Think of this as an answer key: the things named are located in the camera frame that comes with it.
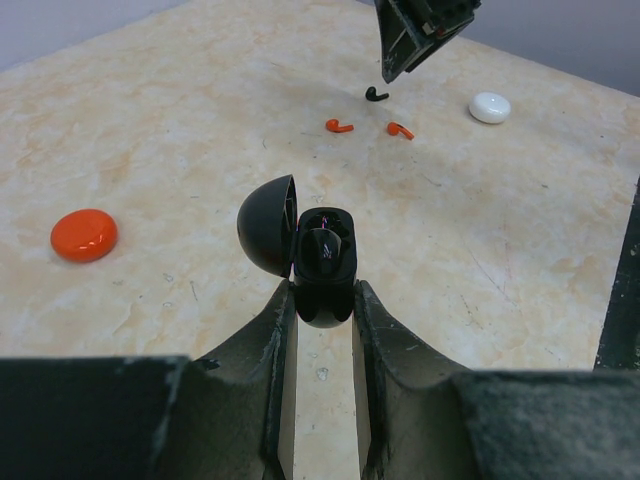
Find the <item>black round charging case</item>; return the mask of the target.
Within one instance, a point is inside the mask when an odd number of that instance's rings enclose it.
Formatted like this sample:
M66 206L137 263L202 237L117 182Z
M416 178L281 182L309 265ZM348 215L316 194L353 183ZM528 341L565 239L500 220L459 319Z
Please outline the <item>black round charging case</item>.
M250 193L236 225L240 245L257 267L293 280L301 320L329 329L351 316L357 249L349 212L321 206L299 213L294 177L286 175Z

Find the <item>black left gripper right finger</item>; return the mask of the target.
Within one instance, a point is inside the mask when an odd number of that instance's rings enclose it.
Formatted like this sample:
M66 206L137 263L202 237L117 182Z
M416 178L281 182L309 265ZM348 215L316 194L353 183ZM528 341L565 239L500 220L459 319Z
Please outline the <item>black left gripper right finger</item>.
M355 287L353 364L364 479L635 479L639 376L471 370Z

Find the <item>black earbud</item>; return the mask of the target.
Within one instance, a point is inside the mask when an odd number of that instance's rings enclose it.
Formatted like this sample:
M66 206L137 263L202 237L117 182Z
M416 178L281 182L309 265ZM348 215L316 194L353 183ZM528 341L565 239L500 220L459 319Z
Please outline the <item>black earbud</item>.
M329 277L341 264L342 240L337 233L327 228L313 228L301 240L301 260L313 275Z
M365 98L370 102L380 102L389 98L388 93L379 93L375 86L370 86L365 92Z

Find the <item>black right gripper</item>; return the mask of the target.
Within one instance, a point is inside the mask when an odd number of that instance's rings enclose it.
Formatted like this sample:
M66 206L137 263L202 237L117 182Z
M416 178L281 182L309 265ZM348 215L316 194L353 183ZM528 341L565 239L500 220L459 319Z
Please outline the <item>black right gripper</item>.
M480 0L374 2L381 38L381 74L386 83L415 70L475 18Z

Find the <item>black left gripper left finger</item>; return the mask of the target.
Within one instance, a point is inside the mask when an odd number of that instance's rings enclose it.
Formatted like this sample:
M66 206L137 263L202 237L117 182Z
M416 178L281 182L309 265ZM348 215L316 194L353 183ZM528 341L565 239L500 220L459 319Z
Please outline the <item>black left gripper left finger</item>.
M198 359L5 358L5 479L289 479L297 324L290 283Z

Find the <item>white round charging case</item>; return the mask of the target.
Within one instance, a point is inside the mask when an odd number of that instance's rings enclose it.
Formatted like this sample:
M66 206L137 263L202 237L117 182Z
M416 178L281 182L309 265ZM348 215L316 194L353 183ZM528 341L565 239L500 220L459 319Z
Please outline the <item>white round charging case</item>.
M493 92L480 92L473 96L468 105L469 113L485 124L501 124L511 114L511 103Z

